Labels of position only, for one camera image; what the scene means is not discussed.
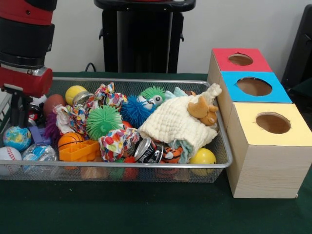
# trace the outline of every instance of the white knit cloth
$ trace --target white knit cloth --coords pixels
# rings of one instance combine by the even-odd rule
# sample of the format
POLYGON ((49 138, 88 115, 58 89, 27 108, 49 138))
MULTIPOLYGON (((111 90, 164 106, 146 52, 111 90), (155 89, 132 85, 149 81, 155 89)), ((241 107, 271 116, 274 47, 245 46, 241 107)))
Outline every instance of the white knit cloth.
POLYGON ((141 136, 165 143, 185 140, 193 147, 189 154, 189 157, 192 157, 201 147, 210 143, 217 136, 217 132, 191 116, 187 111, 188 103, 197 103, 198 98, 203 96, 207 104, 212 105, 220 93, 220 86, 213 84, 201 95, 176 97, 165 101, 139 128, 141 136))

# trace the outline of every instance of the white wall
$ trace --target white wall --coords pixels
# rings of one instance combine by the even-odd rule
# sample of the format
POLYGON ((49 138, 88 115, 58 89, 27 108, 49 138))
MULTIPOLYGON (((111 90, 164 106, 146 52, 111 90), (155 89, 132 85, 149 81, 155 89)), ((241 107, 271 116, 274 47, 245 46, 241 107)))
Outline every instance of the white wall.
MULTIPOLYGON (((184 43, 179 73, 207 73, 212 47, 257 47, 282 77, 304 7, 310 0, 197 0, 184 13, 184 43)), ((104 71, 98 40, 101 10, 92 0, 59 0, 52 52, 46 65, 54 71, 82 71, 93 62, 104 71)))

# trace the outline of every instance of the baseball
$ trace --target baseball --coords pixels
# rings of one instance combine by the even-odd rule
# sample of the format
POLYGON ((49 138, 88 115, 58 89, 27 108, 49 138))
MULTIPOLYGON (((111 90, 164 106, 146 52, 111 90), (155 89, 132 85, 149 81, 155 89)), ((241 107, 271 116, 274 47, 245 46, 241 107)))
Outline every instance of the baseball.
MULTIPOLYGON (((0 148, 0 160, 21 160, 20 152, 12 147, 0 148)), ((0 175, 10 176, 19 170, 19 165, 0 165, 0 175)))

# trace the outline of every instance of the black cable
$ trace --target black cable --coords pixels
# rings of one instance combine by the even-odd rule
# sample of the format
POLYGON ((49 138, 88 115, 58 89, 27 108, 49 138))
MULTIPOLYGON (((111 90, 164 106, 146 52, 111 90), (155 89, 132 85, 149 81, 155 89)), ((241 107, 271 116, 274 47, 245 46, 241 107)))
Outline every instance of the black cable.
POLYGON ((88 65, 87 65, 87 67, 86 67, 86 69, 85 69, 84 71, 85 71, 85 72, 87 72, 90 66, 92 66, 92 68, 93 68, 93 71, 94 71, 94 72, 97 72, 96 67, 95 67, 95 66, 94 66, 94 64, 93 64, 93 63, 91 63, 91 62, 90 62, 90 63, 88 63, 88 65))

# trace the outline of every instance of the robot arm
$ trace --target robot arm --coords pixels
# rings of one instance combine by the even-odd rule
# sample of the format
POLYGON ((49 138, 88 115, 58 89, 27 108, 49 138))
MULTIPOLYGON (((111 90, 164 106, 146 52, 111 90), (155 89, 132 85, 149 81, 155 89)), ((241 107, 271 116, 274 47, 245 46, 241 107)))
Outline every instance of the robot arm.
POLYGON ((30 96, 41 97, 52 84, 52 70, 44 67, 44 58, 52 47, 56 4, 57 0, 0 1, 0 88, 13 95, 13 125, 27 126, 30 96), (18 114, 20 98, 24 111, 18 114))

